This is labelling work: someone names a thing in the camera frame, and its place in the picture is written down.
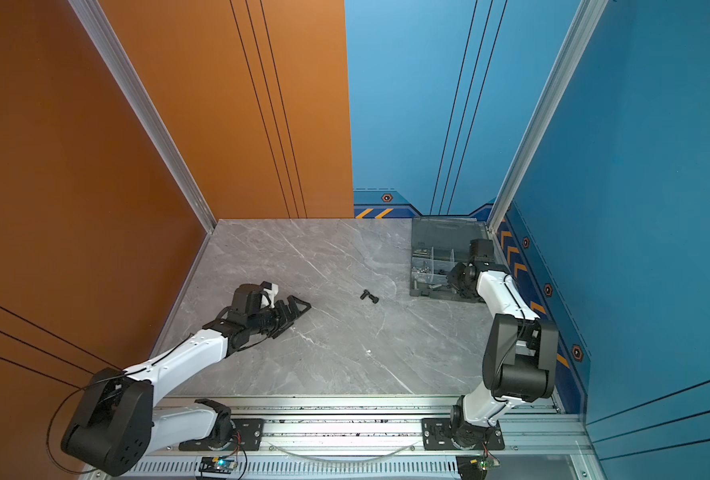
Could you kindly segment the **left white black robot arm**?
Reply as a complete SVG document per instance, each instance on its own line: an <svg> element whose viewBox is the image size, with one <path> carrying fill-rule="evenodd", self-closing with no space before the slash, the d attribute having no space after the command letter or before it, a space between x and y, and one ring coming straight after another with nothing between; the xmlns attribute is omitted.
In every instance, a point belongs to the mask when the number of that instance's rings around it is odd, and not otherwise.
<svg viewBox="0 0 710 480"><path fill-rule="evenodd" d="M160 402L196 374L276 338L311 310L294 295L277 297L271 282L242 284L214 320L171 349L124 370L105 368L87 386L60 442L63 453L111 476L131 470L147 453L181 443L208 450L232 446L230 407L201 398L185 407Z"/></svg>

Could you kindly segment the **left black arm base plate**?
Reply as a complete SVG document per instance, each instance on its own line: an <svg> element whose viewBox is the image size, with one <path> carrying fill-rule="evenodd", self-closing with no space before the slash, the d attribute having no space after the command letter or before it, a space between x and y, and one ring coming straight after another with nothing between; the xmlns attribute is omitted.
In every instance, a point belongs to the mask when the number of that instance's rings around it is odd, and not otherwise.
<svg viewBox="0 0 710 480"><path fill-rule="evenodd" d="M260 449L265 421L262 418L232 418L218 422L206 438L181 442L180 451L233 452L237 449L254 452Z"/></svg>

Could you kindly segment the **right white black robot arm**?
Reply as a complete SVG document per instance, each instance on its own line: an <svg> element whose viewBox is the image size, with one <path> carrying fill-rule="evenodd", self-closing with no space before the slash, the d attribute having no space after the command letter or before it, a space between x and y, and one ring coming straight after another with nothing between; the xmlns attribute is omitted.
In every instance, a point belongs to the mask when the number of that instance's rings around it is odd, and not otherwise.
<svg viewBox="0 0 710 480"><path fill-rule="evenodd" d="M507 267L495 259L494 242L470 242L470 256L447 275L466 298L483 301L493 317L482 362L482 382L461 396L450 414L449 436L461 449L486 448L501 433L513 408L552 395L559 332L520 294Z"/></svg>

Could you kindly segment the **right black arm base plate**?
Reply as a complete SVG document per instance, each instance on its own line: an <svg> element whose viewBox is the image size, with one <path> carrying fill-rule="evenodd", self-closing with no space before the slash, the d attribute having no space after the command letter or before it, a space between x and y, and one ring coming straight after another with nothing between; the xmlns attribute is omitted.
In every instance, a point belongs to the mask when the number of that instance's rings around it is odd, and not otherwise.
<svg viewBox="0 0 710 480"><path fill-rule="evenodd" d="M477 427L463 424L453 430L449 418L423 418L421 427L423 445L428 451L503 451L506 448L500 426Z"/></svg>

